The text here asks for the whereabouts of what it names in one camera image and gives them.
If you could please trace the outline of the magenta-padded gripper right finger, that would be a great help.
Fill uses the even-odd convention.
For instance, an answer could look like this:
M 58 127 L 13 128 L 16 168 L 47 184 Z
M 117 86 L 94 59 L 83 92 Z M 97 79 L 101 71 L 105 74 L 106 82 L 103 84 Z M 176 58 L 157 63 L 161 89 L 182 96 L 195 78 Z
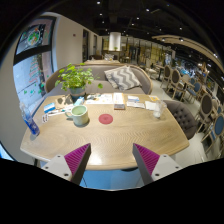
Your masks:
M 145 185 L 182 169 L 182 167 L 167 154 L 158 155 L 136 143 L 133 144 L 132 153 Z

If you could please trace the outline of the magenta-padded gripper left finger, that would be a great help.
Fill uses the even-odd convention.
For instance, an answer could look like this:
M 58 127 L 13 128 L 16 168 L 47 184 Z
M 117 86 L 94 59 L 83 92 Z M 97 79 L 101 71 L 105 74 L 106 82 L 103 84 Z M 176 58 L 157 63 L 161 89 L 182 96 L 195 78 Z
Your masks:
M 58 154 L 42 169 L 79 185 L 91 155 L 91 144 L 85 144 L 66 155 Z

